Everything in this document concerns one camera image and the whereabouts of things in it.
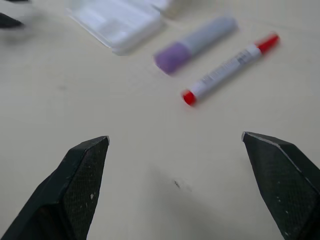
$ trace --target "white marker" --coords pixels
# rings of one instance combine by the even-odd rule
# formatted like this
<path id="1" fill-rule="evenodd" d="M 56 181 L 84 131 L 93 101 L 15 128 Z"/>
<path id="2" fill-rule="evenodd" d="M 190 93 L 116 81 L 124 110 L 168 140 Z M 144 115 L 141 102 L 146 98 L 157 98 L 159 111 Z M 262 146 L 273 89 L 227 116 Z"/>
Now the white marker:
<path id="1" fill-rule="evenodd" d="M 216 70 L 206 75 L 190 89 L 184 91 L 182 93 L 184 101 L 190 106 L 194 105 L 214 90 L 225 79 L 267 53 L 278 43 L 279 39 L 279 36 L 274 33 L 259 43 L 249 45 L 237 56 L 231 58 Z"/>

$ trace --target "table surface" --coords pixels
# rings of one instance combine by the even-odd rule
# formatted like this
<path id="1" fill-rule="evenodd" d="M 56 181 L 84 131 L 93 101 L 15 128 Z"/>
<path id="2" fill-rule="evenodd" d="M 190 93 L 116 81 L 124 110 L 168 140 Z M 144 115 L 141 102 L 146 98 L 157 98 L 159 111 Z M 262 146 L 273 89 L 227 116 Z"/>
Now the table surface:
<path id="1" fill-rule="evenodd" d="M 292 142 L 320 166 L 319 0 L 194 0 L 129 56 L 70 19 L 66 2 L 33 6 L 41 14 L 28 34 L 0 32 L 0 235 L 68 149 L 109 135 L 88 239 L 187 239 L 170 214 L 149 211 L 156 174 L 182 180 L 213 216 L 194 239 L 283 239 L 241 135 Z M 225 12 L 239 23 L 232 36 L 174 76 L 154 65 L 154 52 Z M 182 101 L 186 87 L 271 31 L 281 44 L 264 59 L 196 107 Z"/>

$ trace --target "red marker cap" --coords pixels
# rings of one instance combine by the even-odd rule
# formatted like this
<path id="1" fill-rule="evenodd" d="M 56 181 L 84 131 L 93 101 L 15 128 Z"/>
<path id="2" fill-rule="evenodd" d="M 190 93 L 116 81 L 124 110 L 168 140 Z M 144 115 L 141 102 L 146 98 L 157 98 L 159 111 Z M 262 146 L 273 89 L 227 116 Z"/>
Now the red marker cap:
<path id="1" fill-rule="evenodd" d="M 260 49 L 261 54 L 267 53 L 271 48 L 273 48 L 278 42 L 280 38 L 278 34 L 273 33 L 269 36 L 267 36 L 265 39 L 262 41 L 256 43 L 256 47 Z"/>
<path id="2" fill-rule="evenodd" d="M 195 95 L 190 90 L 185 90 L 182 93 L 182 97 L 184 101 L 190 106 L 194 105 L 197 101 Z"/>

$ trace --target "marker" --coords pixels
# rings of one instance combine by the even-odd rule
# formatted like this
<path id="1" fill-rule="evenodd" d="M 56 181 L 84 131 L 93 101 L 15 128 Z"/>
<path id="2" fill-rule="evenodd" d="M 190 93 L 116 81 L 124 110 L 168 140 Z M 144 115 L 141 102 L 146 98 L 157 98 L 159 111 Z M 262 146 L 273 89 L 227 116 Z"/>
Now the marker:
<path id="1" fill-rule="evenodd" d="M 229 61 L 223 63 L 216 70 L 206 75 L 191 88 L 182 93 L 184 101 L 190 106 L 203 99 L 214 90 L 222 81 L 256 61 L 274 47 L 280 38 L 276 33 L 269 35 L 256 44 L 249 45 L 245 50 Z"/>
<path id="2" fill-rule="evenodd" d="M 157 53 L 154 56 L 155 64 L 166 74 L 172 74 L 235 29 L 237 21 L 233 17 L 220 16 Z"/>

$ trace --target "small dark spot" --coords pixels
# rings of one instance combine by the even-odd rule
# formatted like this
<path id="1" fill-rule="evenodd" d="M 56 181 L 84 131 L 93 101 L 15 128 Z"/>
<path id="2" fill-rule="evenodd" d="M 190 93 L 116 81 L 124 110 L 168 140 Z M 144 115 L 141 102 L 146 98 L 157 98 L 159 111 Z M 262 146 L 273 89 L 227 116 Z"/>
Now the small dark spot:
<path id="1" fill-rule="evenodd" d="M 174 181 L 174 184 L 180 189 L 180 185 L 176 180 Z"/>
<path id="2" fill-rule="evenodd" d="M 65 85 L 60 85 L 57 88 L 58 88 L 59 91 L 62 91 L 62 92 L 68 90 L 67 86 L 65 86 Z"/>

